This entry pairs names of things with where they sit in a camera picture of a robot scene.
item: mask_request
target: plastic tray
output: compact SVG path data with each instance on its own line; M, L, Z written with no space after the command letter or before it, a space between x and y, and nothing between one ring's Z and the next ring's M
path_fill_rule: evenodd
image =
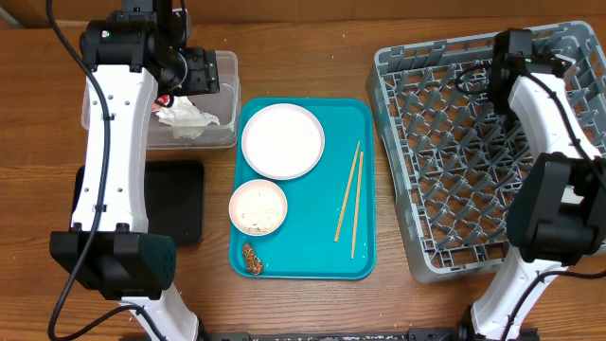
M217 94L189 97L200 110L219 119L219 125L204 128L195 126L175 127L160 123L156 114L151 114L148 130L148 149L214 149L230 148L238 142L238 121L240 117L240 78L238 57L230 51L216 51L220 92ZM88 129L88 112L82 111L82 127ZM198 131L196 138L175 138L175 130Z
M596 35L583 22L532 31L535 48L577 61L568 99L605 153L605 63ZM508 248L508 205L532 168L521 126L506 132L486 95L454 87L463 69L490 62L494 35L383 48L368 78L406 256L422 282L498 268ZM480 71L464 81L486 84L487 70Z
M248 102L241 113L241 135L248 119L263 107L276 103L300 105L322 124L326 145L322 158L309 173L294 180L275 181L288 200L288 214L282 226L264 237L250 237L231 226L229 260L242 276L246 270L242 246L249 242L265 270L257 278L361 279L377 259L375 177L372 115L356 99L258 98ZM351 237L356 184L352 182L348 208L339 242L334 233L348 183L351 161L360 140L365 154L360 192L360 212L355 257ZM238 148L234 190L241 184L262 178L248 166Z

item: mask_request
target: wooden chopstick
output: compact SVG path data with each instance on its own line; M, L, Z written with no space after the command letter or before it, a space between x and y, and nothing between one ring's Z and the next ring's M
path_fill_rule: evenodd
M351 179L353 178L353 172L356 170L356 160L358 159L359 150L360 150L360 140L358 140L358 146L356 147L356 153L353 155L353 163L351 164L351 170L349 171L348 187L345 190L345 198L343 198L343 205L341 206L341 214L339 215L339 224L337 224L337 232L334 234L334 242L339 242L339 234L341 233L341 224L343 223L343 216L345 215L345 208L348 206L349 188L351 187Z
M358 169L358 188L356 189L356 210L353 213L353 237L351 238L351 258L356 250L356 234L358 233L358 208L360 207L360 184L362 183L362 164L364 152L360 152L360 168Z

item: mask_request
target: crumpled tissue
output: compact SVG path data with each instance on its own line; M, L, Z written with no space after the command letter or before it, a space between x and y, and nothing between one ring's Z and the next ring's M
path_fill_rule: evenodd
M174 138L194 139L200 136L205 127L211 123L219 125L219 119L216 116L201 112L185 96L175 97L170 108L160 108L160 111L155 114L161 123L175 127L172 131Z

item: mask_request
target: wood surface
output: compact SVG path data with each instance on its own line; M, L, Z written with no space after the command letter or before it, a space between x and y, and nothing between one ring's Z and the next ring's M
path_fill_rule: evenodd
M105 18L121 0L55 0L57 20ZM179 0L172 0L179 7ZM606 14L603 0L187 0L194 24ZM25 27L48 27L45 0L0 0Z
M365 80L381 47L578 19L606 39L606 16L592 16L198 26L192 44L236 52L243 103L259 96L368 102ZM79 34L67 30L73 44ZM68 227L74 177L84 160L84 76L49 29L0 31L0 42L0 340L46 340L48 318L67 279L49 256L49 234ZM492 275L433 284L412 278L391 174L376 136L374 146L375 159L367 161L374 162L376 174L378 260L360 281L240 277L227 257L236 151L148 153L149 159L195 158L205 165L204 241L178 251L175 282L211 332L405 332L453 326L482 296ZM595 256L576 270L604 267L606 257ZM526 325L540 328L543 340L606 340L604 284L558 278ZM74 332L115 306L77 284L57 330ZM121 314L82 339L116 340L141 331Z

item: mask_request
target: dish rack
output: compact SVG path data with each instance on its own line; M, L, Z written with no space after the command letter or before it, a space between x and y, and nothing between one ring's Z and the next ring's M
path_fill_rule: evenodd
M538 51L577 61L568 100L604 155L605 60L594 31L583 22L531 30ZM496 271L507 253L505 217L532 156L519 122L506 130L486 94L455 90L464 69L491 62L495 34L383 48L368 77L406 256L421 282ZM464 81L485 85L489 72Z

